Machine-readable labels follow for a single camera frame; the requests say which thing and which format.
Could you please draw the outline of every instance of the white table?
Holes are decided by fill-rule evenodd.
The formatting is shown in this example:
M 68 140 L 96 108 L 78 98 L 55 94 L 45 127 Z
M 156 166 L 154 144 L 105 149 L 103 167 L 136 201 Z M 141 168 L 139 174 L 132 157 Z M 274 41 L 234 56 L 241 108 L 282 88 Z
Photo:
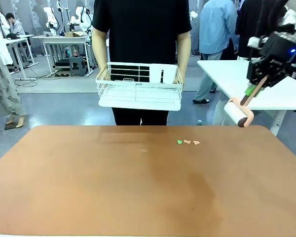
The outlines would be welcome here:
M 51 74 L 53 74 L 54 72 L 52 70 L 51 63 L 49 62 L 49 59 L 48 59 L 48 53 L 47 53 L 46 47 L 49 47 L 49 52 L 51 54 L 51 52 L 52 52 L 51 47 L 53 45 L 73 45 L 73 44 L 83 44 L 84 49 L 85 49 L 86 59 L 87 59 L 87 66 L 88 66 L 88 74 L 86 76 L 88 77 L 89 75 L 91 75 L 93 73 L 93 70 L 91 70 L 91 67 L 90 67 L 89 53 L 88 53 L 88 48 L 87 48 L 87 42 L 91 41 L 90 36 L 83 36 L 83 37 L 36 36 L 33 38 L 42 40 Z
M 198 61 L 197 64 L 228 97 L 240 100 L 248 88 L 248 61 Z M 287 77 L 272 88 L 266 88 L 254 98 L 248 108 L 266 111 L 274 120 L 271 132 L 276 136 L 287 110 L 296 110 L 296 80 Z
M 9 44 L 12 47 L 14 47 L 16 58 L 17 58 L 18 63 L 20 65 L 21 73 L 22 73 L 22 76 L 23 76 L 23 78 L 21 80 L 26 80 L 27 77 L 26 77 L 26 74 L 25 74 L 25 70 L 24 70 L 24 68 L 22 66 L 22 60 L 21 60 L 21 57 L 20 57 L 19 49 L 18 49 L 18 43 L 26 42 L 26 44 L 28 46 L 28 49 L 29 49 L 29 52 L 30 52 L 30 57 L 31 57 L 31 60 L 32 60 L 32 64 L 30 64 L 29 66 L 32 67 L 32 66 L 38 64 L 38 63 L 35 63 L 33 55 L 32 55 L 31 47 L 30 47 L 30 44 L 29 44 L 29 41 L 28 41 L 28 37 L 30 37 L 30 36 L 33 36 L 33 35 L 24 35 L 24 37 L 20 37 L 19 39 L 3 39 L 5 44 Z

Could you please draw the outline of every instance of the person in blue shirt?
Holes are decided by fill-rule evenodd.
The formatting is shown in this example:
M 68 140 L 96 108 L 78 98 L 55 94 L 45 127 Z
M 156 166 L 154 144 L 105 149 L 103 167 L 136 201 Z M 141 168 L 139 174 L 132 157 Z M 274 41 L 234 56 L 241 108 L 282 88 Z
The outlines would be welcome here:
M 235 50 L 238 50 L 239 36 L 235 34 L 237 10 L 231 0 L 209 0 L 204 5 L 199 19 L 199 51 L 203 60 L 220 60 L 230 38 Z M 206 97 L 210 91 L 215 91 L 216 87 L 209 76 L 205 75 L 193 103 L 209 103 Z

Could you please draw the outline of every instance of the floor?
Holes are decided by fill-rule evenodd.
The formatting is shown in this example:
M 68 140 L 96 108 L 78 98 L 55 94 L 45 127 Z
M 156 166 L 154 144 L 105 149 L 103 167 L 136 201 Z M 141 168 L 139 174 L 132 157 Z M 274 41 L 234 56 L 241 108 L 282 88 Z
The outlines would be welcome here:
M 46 57 L 37 57 L 34 59 L 39 64 L 25 69 L 28 78 L 37 78 L 50 74 Z M 199 56 L 191 56 L 187 72 L 184 91 L 197 91 L 200 80 L 204 75 L 203 70 L 197 65 Z M 96 68 L 89 77 L 42 77 L 34 82 L 16 81 L 19 93 L 97 93 L 97 84 L 95 77 L 99 73 Z M 21 72 L 12 75 L 13 79 L 22 77 Z
M 204 125 L 211 124 L 218 94 L 211 94 L 208 105 L 194 105 L 195 92 L 183 92 L 182 109 L 170 112 L 169 125 L 196 125 L 197 120 Z M 22 102 L 29 114 L 29 126 L 4 131 L 5 118 L 0 118 L 0 158 L 11 149 L 31 128 L 39 125 L 114 125 L 109 108 L 98 106 L 95 93 L 36 93 L 21 94 Z M 270 127 L 271 118 L 261 113 L 254 124 Z M 296 155 L 296 113 L 288 112 L 278 138 Z

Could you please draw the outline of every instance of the bare foot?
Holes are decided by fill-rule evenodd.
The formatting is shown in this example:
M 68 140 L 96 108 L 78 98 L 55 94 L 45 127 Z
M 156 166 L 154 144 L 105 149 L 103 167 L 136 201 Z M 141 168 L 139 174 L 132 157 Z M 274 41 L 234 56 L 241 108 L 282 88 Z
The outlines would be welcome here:
M 5 124 L 11 124 L 13 123 L 14 117 L 11 115 L 9 120 Z
M 15 128 L 22 127 L 24 124 L 24 119 L 25 119 L 25 116 L 19 117 L 19 123 L 18 123 L 18 125 L 16 125 Z

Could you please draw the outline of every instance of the black t-shirt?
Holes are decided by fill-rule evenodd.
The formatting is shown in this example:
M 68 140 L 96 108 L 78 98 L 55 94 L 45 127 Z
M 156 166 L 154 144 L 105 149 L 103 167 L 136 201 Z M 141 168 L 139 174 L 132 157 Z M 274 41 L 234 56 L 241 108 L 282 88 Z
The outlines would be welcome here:
M 95 0 L 92 25 L 110 31 L 112 62 L 175 64 L 177 35 L 191 30 L 188 0 Z

